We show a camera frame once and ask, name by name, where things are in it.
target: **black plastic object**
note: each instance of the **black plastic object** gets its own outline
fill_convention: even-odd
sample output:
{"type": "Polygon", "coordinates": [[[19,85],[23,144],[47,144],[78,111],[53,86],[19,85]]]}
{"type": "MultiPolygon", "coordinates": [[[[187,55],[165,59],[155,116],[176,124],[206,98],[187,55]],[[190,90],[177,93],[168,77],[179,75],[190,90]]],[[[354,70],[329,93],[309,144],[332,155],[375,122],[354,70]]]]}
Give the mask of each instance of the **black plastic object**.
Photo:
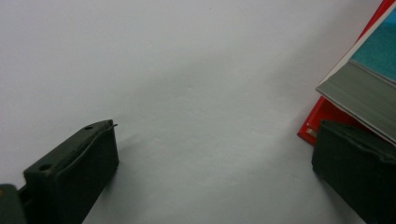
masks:
{"type": "Polygon", "coordinates": [[[89,125],[31,165],[19,197],[1,185],[0,223],[82,223],[119,164],[114,126],[112,120],[89,125]]]}
{"type": "Polygon", "coordinates": [[[366,223],[396,223],[395,146],[371,133],[324,120],[312,164],[366,223]]]}

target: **red folder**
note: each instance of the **red folder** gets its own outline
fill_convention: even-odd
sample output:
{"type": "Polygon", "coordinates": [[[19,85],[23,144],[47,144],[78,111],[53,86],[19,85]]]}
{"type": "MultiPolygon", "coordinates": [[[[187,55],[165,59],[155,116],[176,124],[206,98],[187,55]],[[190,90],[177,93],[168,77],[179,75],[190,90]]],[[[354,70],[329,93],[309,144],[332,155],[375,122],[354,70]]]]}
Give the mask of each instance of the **red folder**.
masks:
{"type": "MultiPolygon", "coordinates": [[[[383,0],[381,5],[379,5],[373,17],[369,20],[366,27],[364,27],[361,32],[361,36],[381,17],[381,15],[387,11],[387,9],[396,0],[383,0]]],[[[333,121],[338,121],[341,123],[349,124],[355,127],[360,127],[367,130],[363,125],[361,125],[357,120],[350,117],[346,112],[338,109],[335,105],[326,100],[323,96],[320,96],[314,108],[312,108],[308,117],[306,118],[300,131],[297,133],[298,136],[303,138],[305,142],[311,144],[312,146],[316,143],[316,135],[318,132],[318,126],[321,120],[328,119],[333,121]]]]}

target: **blue cover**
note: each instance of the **blue cover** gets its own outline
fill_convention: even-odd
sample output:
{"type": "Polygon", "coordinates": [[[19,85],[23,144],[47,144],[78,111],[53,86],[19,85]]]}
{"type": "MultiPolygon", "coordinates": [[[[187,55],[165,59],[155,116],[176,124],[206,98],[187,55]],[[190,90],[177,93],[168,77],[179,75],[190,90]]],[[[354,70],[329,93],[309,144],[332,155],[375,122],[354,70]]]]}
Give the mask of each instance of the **blue cover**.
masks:
{"type": "Polygon", "coordinates": [[[351,60],[396,83],[396,9],[390,12],[351,60]]]}

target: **white table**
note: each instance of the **white table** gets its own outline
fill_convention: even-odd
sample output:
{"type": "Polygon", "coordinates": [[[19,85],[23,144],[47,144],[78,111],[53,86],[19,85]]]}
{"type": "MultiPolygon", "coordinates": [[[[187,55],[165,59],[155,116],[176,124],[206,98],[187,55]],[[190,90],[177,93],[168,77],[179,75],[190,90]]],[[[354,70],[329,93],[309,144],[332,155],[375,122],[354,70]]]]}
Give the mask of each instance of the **white table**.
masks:
{"type": "Polygon", "coordinates": [[[114,119],[84,223],[363,223],[296,136],[380,1],[2,1],[0,181],[114,119]]]}

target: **hole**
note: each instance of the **hole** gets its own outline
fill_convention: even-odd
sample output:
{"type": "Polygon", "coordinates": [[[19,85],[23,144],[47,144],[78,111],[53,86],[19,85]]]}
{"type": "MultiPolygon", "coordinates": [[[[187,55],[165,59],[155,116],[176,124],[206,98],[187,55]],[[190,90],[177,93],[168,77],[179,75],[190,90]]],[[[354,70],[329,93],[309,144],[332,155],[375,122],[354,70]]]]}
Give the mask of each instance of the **hole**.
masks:
{"type": "Polygon", "coordinates": [[[38,168],[39,171],[44,172],[44,171],[48,171],[48,169],[51,167],[50,164],[45,164],[40,166],[40,168],[38,168]]]}

